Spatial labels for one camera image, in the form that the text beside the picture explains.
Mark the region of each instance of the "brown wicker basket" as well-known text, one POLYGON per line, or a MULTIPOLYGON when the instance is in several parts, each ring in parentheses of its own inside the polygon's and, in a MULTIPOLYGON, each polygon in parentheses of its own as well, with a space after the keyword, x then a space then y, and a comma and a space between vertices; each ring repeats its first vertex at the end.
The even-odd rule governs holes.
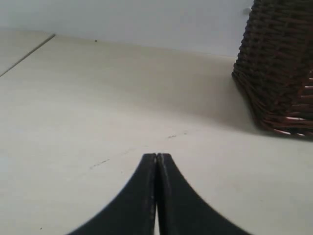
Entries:
POLYGON ((313 137, 313 0, 255 0, 232 76, 260 127, 313 137))

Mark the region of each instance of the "wicker basket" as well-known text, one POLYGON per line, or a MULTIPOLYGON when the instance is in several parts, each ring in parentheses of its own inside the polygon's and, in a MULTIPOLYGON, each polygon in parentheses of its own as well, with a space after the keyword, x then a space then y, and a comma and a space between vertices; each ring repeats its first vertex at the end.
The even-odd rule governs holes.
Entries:
POLYGON ((255 0, 232 76, 260 127, 313 137, 313 0, 255 0))

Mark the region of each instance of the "scuff mark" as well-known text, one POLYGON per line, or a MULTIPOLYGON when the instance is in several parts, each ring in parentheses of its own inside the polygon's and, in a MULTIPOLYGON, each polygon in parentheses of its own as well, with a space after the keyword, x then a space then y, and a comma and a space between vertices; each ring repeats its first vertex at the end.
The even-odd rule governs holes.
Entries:
POLYGON ((97 167, 97 166, 100 166, 100 165, 102 165, 103 163, 106 163, 107 161, 109 161, 110 159, 106 159, 106 160, 104 160, 104 161, 102 161, 102 162, 100 162, 100 163, 97 163, 97 164, 95 164, 95 165, 92 165, 91 167, 89 167, 89 170, 92 170, 92 169, 94 169, 95 167, 97 167))

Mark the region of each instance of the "white tile floor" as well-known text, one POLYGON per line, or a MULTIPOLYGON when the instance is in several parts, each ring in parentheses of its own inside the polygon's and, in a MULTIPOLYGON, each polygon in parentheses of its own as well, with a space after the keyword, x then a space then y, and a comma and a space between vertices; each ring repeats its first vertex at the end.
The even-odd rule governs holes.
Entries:
POLYGON ((146 152, 171 153, 206 202, 249 232, 312 234, 312 142, 254 128, 234 62, 60 36, 22 61, 0 78, 3 234, 71 231, 146 152))
POLYGON ((51 34, 0 28, 0 76, 51 34))

